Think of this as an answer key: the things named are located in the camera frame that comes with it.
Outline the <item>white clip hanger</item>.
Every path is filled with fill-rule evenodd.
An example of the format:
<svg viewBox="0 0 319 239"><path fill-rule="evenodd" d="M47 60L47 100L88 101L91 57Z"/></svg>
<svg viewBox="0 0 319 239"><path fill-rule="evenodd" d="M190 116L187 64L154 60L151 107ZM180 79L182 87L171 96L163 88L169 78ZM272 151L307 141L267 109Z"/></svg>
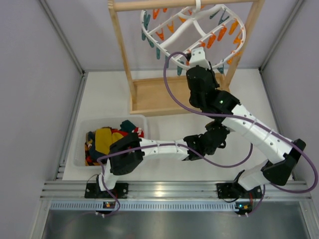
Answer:
<svg viewBox="0 0 319 239"><path fill-rule="evenodd" d="M242 19L224 4L144 9L140 23L142 40L155 50L157 59L201 48L212 69L221 74L242 54L248 36Z"/></svg>

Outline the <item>mustard yellow sock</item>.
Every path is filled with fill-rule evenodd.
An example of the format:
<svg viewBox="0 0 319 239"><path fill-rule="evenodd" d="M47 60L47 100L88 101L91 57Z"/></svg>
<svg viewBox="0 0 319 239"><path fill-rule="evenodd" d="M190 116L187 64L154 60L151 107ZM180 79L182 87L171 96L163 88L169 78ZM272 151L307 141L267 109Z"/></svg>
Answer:
<svg viewBox="0 0 319 239"><path fill-rule="evenodd" d="M127 135L126 132L120 130L111 130L112 133L112 143L117 142L118 140L122 139Z"/></svg>
<svg viewBox="0 0 319 239"><path fill-rule="evenodd" d="M95 149L102 154L109 154L110 145L113 143L110 128L100 128L95 133Z"/></svg>

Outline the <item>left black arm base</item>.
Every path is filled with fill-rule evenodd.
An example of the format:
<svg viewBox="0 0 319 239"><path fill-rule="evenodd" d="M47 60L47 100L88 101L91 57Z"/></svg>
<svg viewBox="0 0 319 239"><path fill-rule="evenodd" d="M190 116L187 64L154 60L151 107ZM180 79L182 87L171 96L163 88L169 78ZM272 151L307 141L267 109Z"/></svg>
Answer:
<svg viewBox="0 0 319 239"><path fill-rule="evenodd" d="M126 199L128 190L128 183L116 183L114 189L109 191L117 199ZM87 199L111 199L112 196L107 191L101 191L98 183L87 183L85 188L84 198Z"/></svg>

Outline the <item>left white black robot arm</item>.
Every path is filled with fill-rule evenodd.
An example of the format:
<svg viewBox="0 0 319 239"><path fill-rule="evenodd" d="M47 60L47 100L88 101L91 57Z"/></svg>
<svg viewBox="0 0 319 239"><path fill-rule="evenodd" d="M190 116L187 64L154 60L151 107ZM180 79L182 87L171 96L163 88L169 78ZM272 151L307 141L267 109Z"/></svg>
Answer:
<svg viewBox="0 0 319 239"><path fill-rule="evenodd" d="M101 160L104 166L97 177L100 191L112 190L120 176L132 173L146 161L162 158L195 161L213 155L218 148L225 148L230 130L216 122L205 128L204 134L171 141L145 139L136 132L122 137L110 145L108 158Z"/></svg>

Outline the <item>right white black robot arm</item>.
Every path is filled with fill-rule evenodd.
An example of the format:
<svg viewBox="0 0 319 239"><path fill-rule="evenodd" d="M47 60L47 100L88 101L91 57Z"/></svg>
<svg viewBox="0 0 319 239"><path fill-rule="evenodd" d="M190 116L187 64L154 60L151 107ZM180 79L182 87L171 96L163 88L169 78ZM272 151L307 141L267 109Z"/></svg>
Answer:
<svg viewBox="0 0 319 239"><path fill-rule="evenodd" d="M287 139L260 122L239 99L228 91L218 89L211 69L192 67L187 70L186 79L190 104L213 119L205 127L204 134L183 139L189 148L187 159L197 160L201 156L213 155L217 148L225 146L228 134L234 131L257 147L266 156L266 161L239 172L231 183L231 191L243 195L267 183L286 185L306 143L301 139Z"/></svg>

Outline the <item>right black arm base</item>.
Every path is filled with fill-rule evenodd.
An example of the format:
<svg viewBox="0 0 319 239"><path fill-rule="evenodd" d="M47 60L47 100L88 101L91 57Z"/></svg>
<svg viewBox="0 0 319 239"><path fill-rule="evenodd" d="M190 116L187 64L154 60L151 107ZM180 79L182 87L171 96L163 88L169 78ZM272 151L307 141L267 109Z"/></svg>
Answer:
<svg viewBox="0 0 319 239"><path fill-rule="evenodd" d="M219 199L261 199L263 190L257 186L251 190L244 189L238 183L217 183Z"/></svg>

